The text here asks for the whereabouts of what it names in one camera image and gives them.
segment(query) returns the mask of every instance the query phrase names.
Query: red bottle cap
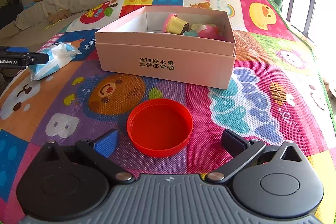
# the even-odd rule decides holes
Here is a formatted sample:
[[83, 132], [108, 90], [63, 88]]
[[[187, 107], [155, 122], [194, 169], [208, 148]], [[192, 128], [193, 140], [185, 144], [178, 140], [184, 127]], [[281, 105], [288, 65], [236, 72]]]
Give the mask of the red bottle cap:
[[169, 157], [188, 143], [193, 119], [187, 108], [169, 99], [152, 99], [136, 106], [127, 120], [134, 146], [151, 157]]

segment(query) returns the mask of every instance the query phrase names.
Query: cardboard box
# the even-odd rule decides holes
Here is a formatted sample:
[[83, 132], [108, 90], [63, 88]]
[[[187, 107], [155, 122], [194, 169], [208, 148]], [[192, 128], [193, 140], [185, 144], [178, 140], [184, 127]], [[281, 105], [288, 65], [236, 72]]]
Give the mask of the cardboard box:
[[[171, 14], [213, 23], [226, 41], [162, 33]], [[102, 70], [227, 89], [236, 41], [227, 13], [181, 6], [145, 6], [95, 33]]]

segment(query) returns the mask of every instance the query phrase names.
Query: cartoon apple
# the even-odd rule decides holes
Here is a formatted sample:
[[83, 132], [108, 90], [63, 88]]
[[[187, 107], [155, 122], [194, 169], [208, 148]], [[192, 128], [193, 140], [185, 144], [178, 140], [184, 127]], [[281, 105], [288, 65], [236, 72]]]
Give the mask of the cartoon apple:
[[97, 22], [104, 16], [111, 16], [113, 12], [112, 7], [116, 7], [118, 5], [118, 3], [115, 3], [116, 1], [118, 0], [107, 1], [87, 11], [84, 15], [80, 17], [80, 21], [84, 24], [90, 24]]

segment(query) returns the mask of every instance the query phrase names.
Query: blue and white package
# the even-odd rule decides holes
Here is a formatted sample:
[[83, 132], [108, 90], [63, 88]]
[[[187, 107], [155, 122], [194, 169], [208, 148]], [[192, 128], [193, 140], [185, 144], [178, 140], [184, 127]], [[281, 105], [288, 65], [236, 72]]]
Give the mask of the blue and white package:
[[44, 65], [28, 66], [32, 80], [40, 80], [51, 75], [73, 60], [76, 54], [82, 54], [80, 50], [70, 43], [55, 43], [48, 48], [44, 48], [40, 52], [47, 53], [49, 55], [49, 61]]

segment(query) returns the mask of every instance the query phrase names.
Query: colorful play mat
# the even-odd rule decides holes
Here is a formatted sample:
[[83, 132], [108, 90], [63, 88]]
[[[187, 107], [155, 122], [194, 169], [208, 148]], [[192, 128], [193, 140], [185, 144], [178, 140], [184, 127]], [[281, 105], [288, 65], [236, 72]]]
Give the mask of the colorful play mat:
[[[227, 90], [101, 70], [95, 31], [146, 5], [228, 13], [237, 47]], [[324, 185], [316, 216], [323, 223], [334, 223], [336, 138], [330, 103], [312, 49], [288, 29], [268, 0], [108, 0], [44, 47], [55, 42], [70, 42], [83, 54], [41, 81], [31, 81], [28, 70], [21, 71], [0, 99], [0, 220], [4, 224], [15, 224], [24, 216], [16, 186], [47, 140], [71, 145], [82, 138], [95, 139], [111, 128], [120, 131], [120, 143], [110, 160], [136, 176], [214, 170], [231, 159], [221, 147], [224, 128], [271, 145], [294, 140]], [[139, 56], [146, 66], [168, 61], [153, 58]], [[111, 84], [116, 88], [109, 89]], [[130, 111], [153, 98], [175, 100], [193, 117], [191, 139], [175, 156], [146, 156], [127, 135]]]

